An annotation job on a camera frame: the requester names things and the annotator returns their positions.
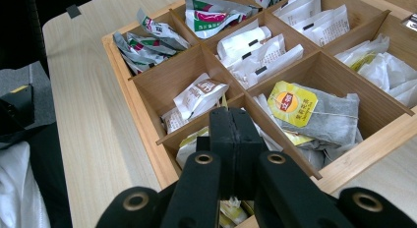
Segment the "table surface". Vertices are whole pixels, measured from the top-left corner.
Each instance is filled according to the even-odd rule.
[[[133,22],[139,8],[151,14],[176,1],[93,0],[79,7],[80,16],[63,14],[43,27],[74,227],[95,226],[114,197],[128,188],[160,190],[101,38]],[[401,194],[399,188],[407,185],[406,192],[417,198],[416,177],[402,176],[416,174],[416,168],[404,166],[417,161],[416,142],[362,173],[352,185],[377,185],[377,180],[378,188],[385,188],[383,196]],[[399,204],[416,219],[416,202],[405,198]]]

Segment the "mesh tea bag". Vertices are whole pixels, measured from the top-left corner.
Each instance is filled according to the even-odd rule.
[[[349,93],[346,97],[340,98],[317,89],[296,84],[294,86],[315,94],[318,101],[314,110],[310,112],[308,124],[304,127],[297,127],[275,117],[282,129],[329,143],[340,145],[354,143],[359,108],[359,97],[356,93]],[[280,96],[279,93],[269,96],[268,106],[269,108],[274,106],[272,112],[282,109],[283,100],[278,100]]]

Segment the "wooden tea box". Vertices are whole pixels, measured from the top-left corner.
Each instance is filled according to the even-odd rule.
[[[230,1],[255,5],[251,0]],[[394,10],[391,13],[388,6],[385,8],[386,4],[391,5],[386,0],[322,0],[323,10],[335,9],[343,4],[346,6],[350,32],[319,47],[272,13],[283,3],[285,1],[263,9],[254,17],[211,38],[199,39],[184,22],[185,2],[178,1],[173,7],[151,17],[157,22],[170,24],[192,47],[137,76],[132,75],[121,57],[113,42],[113,33],[102,39],[137,126],[138,137],[144,143],[161,188],[178,180],[181,170],[175,156],[179,144],[187,136],[207,126],[209,114],[197,117],[171,134],[166,134],[160,116],[175,107],[173,98],[202,73],[208,73],[212,79],[228,84],[228,105],[245,108],[253,120],[328,194],[417,134],[416,107],[407,108],[333,57],[362,41],[373,40],[382,33],[390,38],[388,53],[417,69],[417,31],[402,24],[405,18],[399,16],[404,14],[403,11]],[[243,89],[215,57],[216,45],[228,34],[254,20],[258,20],[260,26],[267,26],[272,36],[282,33],[286,50],[302,44],[304,55],[301,60],[272,77],[249,89]],[[137,22],[119,31],[123,35],[126,32],[145,35]],[[279,81],[298,83],[340,97],[347,93],[357,93],[360,98],[358,128],[364,141],[317,171],[253,98],[261,93],[268,97]],[[240,226],[252,227],[255,224],[252,217]]]

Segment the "yellow lipton tea bag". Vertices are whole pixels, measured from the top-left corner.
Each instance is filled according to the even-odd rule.
[[[268,107],[275,118],[302,128],[308,124],[317,102],[314,93],[281,81],[275,84]]]

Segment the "packet label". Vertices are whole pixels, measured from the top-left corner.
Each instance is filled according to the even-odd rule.
[[[314,93],[287,82],[278,82],[268,98],[274,117],[304,127],[308,124],[318,100]]]

